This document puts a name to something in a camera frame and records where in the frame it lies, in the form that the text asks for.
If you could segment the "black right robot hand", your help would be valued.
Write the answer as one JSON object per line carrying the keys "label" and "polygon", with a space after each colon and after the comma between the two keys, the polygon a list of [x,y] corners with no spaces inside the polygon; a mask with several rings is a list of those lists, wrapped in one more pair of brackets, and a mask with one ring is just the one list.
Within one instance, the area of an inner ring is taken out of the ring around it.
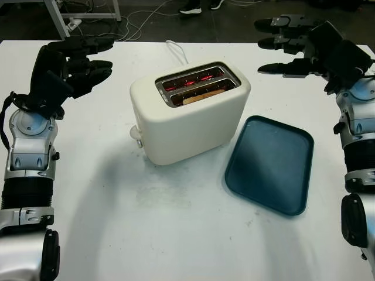
{"label": "black right robot hand", "polygon": [[304,15],[281,15],[259,19],[254,22],[259,32],[270,33],[272,37],[258,41],[258,47],[265,50],[283,50],[303,58],[289,63],[271,63],[258,68],[261,74],[282,75],[287,78],[305,78],[310,74],[324,76],[328,71],[324,61],[343,40],[337,29],[326,20],[309,19]]}

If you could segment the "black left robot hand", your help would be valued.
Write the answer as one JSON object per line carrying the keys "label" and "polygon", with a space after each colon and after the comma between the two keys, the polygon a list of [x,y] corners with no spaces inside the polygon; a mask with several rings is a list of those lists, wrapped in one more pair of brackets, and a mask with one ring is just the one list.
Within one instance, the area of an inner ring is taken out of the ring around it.
{"label": "black left robot hand", "polygon": [[51,71],[73,88],[69,96],[78,98],[109,78],[112,62],[90,60],[87,56],[110,50],[114,39],[109,37],[72,36],[50,42],[40,48],[30,79],[30,90],[36,89],[42,77]]}

